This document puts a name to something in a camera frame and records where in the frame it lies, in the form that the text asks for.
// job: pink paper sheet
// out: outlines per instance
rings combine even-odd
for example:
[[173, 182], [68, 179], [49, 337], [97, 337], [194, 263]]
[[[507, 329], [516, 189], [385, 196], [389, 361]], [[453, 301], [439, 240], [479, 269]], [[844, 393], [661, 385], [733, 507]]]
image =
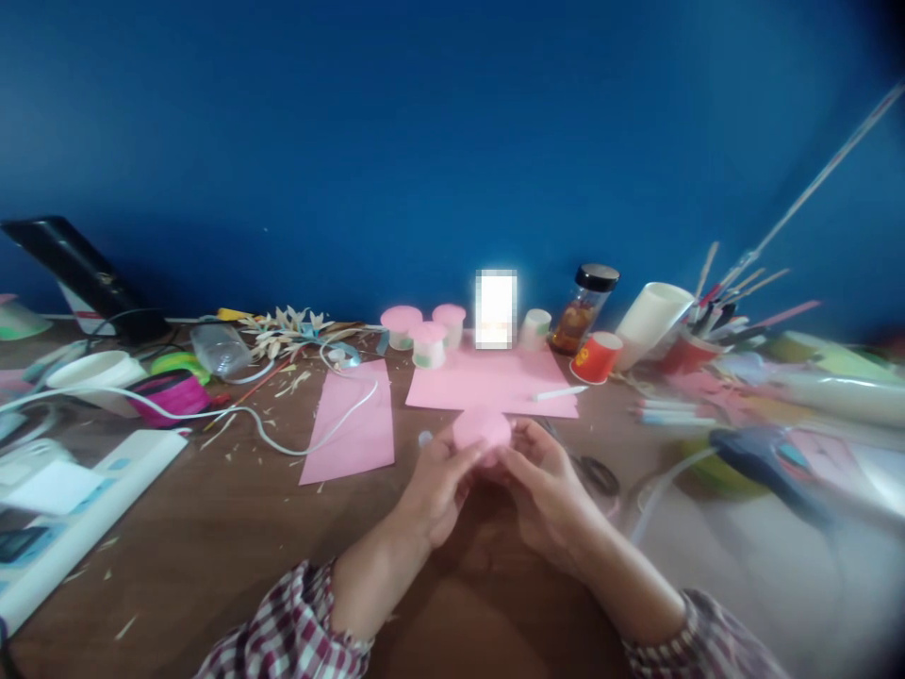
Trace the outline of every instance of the pink paper sheet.
[[377, 380], [377, 391], [340, 426], [322, 448], [304, 462], [299, 486], [369, 472], [393, 464], [393, 410], [389, 395], [387, 363], [362, 363], [348, 370], [355, 379], [328, 373], [321, 404], [314, 421], [311, 443], [316, 444], [365, 397]]
[[539, 403], [531, 400], [536, 393], [569, 386], [547, 347], [539, 352], [477, 351], [463, 345], [447, 352], [442, 367], [415, 370], [405, 404], [443, 410], [488, 406], [504, 413], [574, 419], [578, 417], [575, 394]]

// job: white cord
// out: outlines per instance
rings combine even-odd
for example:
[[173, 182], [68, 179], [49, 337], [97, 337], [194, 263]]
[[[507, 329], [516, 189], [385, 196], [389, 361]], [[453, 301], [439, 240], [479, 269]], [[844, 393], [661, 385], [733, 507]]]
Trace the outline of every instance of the white cord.
[[648, 501], [644, 505], [644, 510], [641, 512], [641, 518], [638, 520], [638, 525], [632, 531], [632, 544], [635, 547], [637, 547], [641, 543], [641, 539], [644, 537], [644, 532], [648, 529], [650, 517], [653, 515], [653, 510], [660, 502], [660, 498], [662, 498], [664, 493], [669, 490], [669, 487], [672, 485], [672, 482], [676, 480], [676, 477], [678, 477], [679, 474], [684, 472], [689, 467], [693, 467], [694, 465], [698, 464], [705, 457], [710, 457], [710, 455], [713, 455], [715, 452], [716, 448], [707, 448], [706, 450], [702, 450], [699, 453], [695, 453], [691, 457], [684, 459], [682, 462], [677, 464], [675, 467], [673, 467], [671, 470], [660, 477], [660, 480], [657, 482], [657, 485], [654, 487], [653, 492], [650, 494]]
[[[359, 330], [357, 328], [350, 328], [349, 330], [347, 330], [345, 332], [354, 333], [354, 332], [359, 332]], [[337, 337], [332, 337], [332, 338], [330, 338], [330, 341], [333, 341], [336, 339], [337, 339]], [[136, 401], [141, 401], [146, 406], [152, 408], [153, 410], [156, 410], [158, 413], [160, 413], [164, 417], [171, 418], [172, 420], [195, 420], [198, 418], [208, 418], [213, 415], [222, 415], [222, 414], [230, 413], [230, 412], [237, 413], [240, 411], [244, 411], [244, 412], [250, 413], [251, 416], [253, 418], [255, 418], [255, 423], [257, 424], [258, 435], [264, 440], [265, 443], [267, 443], [269, 446], [271, 446], [274, 450], [277, 450], [280, 453], [283, 453], [284, 455], [293, 455], [296, 457], [302, 456], [302, 455], [308, 455], [309, 453], [314, 453], [324, 443], [326, 443], [328, 440], [330, 440], [330, 438], [337, 432], [337, 430], [343, 425], [343, 423], [349, 419], [349, 416], [352, 415], [362, 405], [364, 405], [365, 402], [368, 401], [368, 399], [371, 396], [373, 396], [374, 392], [377, 391], [377, 386], [378, 386], [378, 382], [375, 379], [370, 379], [369, 377], [365, 377], [365, 378], [355, 377], [353, 375], [341, 373], [340, 371], [336, 370], [332, 365], [330, 365], [330, 362], [327, 360], [326, 356], [324, 356], [324, 354], [323, 354], [323, 349], [324, 349], [324, 347], [327, 346], [327, 344], [329, 344], [329, 341], [326, 341], [324, 344], [321, 345], [321, 359], [326, 364], [327, 368], [329, 368], [331, 371], [333, 371], [340, 377], [345, 377], [346, 379], [354, 379], [354, 380], [367, 380], [367, 381], [373, 382], [374, 385], [373, 385], [373, 387], [371, 387], [370, 391], [365, 395], [365, 397], [363, 399], [361, 399], [358, 403], [356, 403], [354, 406], [349, 408], [349, 411], [345, 415], [343, 415], [342, 418], [340, 418], [339, 422], [337, 422], [334, 425], [334, 427], [329, 432], [327, 432], [327, 434], [323, 437], [323, 439], [318, 441], [318, 443], [316, 445], [313, 445], [310, 448], [308, 448], [307, 450], [303, 450], [303, 451], [293, 451], [293, 450], [290, 450], [289, 448], [284, 448], [279, 443], [277, 443], [276, 441], [271, 439], [267, 435], [267, 433], [264, 431], [264, 423], [261, 421], [260, 416], [249, 407], [235, 406], [235, 407], [231, 407], [231, 408], [226, 408], [224, 410], [215, 410], [214, 412], [195, 413], [193, 415], [175, 415], [172, 412], [168, 412], [164, 408], [158, 406], [153, 401], [146, 399], [141, 394], [137, 394], [134, 391], [129, 391], [128, 389], [117, 389], [116, 387], [66, 387], [63, 389], [51, 389], [49, 391], [42, 391], [41, 393], [32, 394], [31, 396], [25, 396], [21, 399], [18, 399], [17, 401], [11, 401], [10, 403], [0, 406], [0, 413], [6, 412], [7, 410], [14, 410], [16, 408], [24, 406], [25, 404], [32, 403], [33, 401], [39, 401], [40, 399], [49, 398], [50, 396], [58, 396], [61, 394], [76, 394], [76, 393], [81, 393], [84, 391], [108, 391], [110, 393], [119, 394], [120, 396], [125, 396], [126, 398], [135, 399]]]

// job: glass jar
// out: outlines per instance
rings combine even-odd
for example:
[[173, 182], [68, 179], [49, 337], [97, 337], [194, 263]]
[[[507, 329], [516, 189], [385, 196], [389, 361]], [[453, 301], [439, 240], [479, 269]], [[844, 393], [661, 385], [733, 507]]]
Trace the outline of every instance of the glass jar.
[[575, 274], [572, 301], [550, 336], [550, 348], [574, 356], [601, 313], [603, 303], [619, 282], [619, 272], [603, 264], [582, 264]]

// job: hand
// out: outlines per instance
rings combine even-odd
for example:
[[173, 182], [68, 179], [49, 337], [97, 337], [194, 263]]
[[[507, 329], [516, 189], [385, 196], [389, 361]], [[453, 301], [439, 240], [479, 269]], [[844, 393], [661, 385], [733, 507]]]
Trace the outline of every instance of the hand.
[[442, 545], [471, 491], [473, 478], [469, 472], [485, 453], [482, 442], [456, 451], [453, 429], [441, 431], [421, 449], [415, 473], [394, 514], [423, 536], [431, 548]]
[[582, 579], [577, 549], [590, 536], [610, 530], [587, 494], [568, 453], [534, 420], [513, 423], [512, 447], [497, 449], [514, 478], [505, 483], [518, 511], [525, 543], [557, 568]]

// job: red paper cup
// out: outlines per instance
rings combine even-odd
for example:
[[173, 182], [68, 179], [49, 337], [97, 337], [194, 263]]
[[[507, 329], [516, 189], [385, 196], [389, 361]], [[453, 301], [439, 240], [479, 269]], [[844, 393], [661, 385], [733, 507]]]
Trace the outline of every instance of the red paper cup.
[[603, 384], [622, 351], [622, 340], [613, 333], [592, 333], [569, 362], [572, 374], [587, 384]]
[[732, 347], [719, 346], [695, 337], [687, 328], [683, 328], [676, 343], [660, 362], [660, 370], [666, 374], [693, 373], [704, 363], [709, 363], [730, 349]]

